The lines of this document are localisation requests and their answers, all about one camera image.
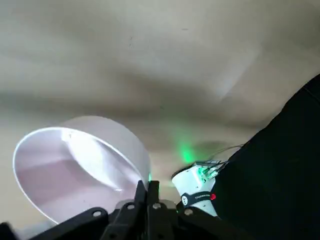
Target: red light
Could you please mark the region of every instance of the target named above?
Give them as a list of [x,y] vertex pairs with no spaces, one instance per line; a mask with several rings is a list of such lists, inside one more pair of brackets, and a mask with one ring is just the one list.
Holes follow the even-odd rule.
[[210,196],[210,199],[211,200],[215,200],[216,198],[217,198],[217,196],[214,193],[212,193],[211,196]]

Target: white bowl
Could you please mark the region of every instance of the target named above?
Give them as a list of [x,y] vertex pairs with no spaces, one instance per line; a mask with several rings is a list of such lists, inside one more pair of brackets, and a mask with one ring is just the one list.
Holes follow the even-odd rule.
[[92,207],[111,213],[133,199],[150,173],[148,152],[123,125],[81,116],[26,135],[13,154],[15,178],[30,202],[54,223]]

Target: white robot part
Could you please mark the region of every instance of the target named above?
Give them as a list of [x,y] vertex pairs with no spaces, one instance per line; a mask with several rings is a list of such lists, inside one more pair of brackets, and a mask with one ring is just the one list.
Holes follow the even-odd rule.
[[[172,182],[179,192],[179,195],[183,194],[193,195],[200,192],[211,192],[216,183],[215,176],[217,175],[216,168],[207,168],[194,165],[172,178]],[[188,204],[188,198],[182,196],[181,198],[184,206]],[[196,207],[211,216],[216,217],[217,213],[211,200],[203,200],[191,205]]]

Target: black fabric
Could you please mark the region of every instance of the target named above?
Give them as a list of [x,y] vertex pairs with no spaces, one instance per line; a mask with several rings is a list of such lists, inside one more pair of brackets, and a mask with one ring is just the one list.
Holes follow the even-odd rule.
[[210,197],[211,197],[211,193],[209,191],[199,191],[192,195],[189,195],[188,193],[184,193],[181,196],[181,202],[184,205],[184,207],[187,208],[198,202],[202,202],[205,200],[210,201],[211,200]]
[[320,239],[320,75],[216,177],[217,214],[256,239]]

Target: white label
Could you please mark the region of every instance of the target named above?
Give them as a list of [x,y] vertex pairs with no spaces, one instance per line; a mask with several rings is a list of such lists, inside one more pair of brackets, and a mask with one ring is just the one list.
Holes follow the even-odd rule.
[[181,198],[183,205],[187,205],[188,204],[188,198],[186,196],[182,196]]

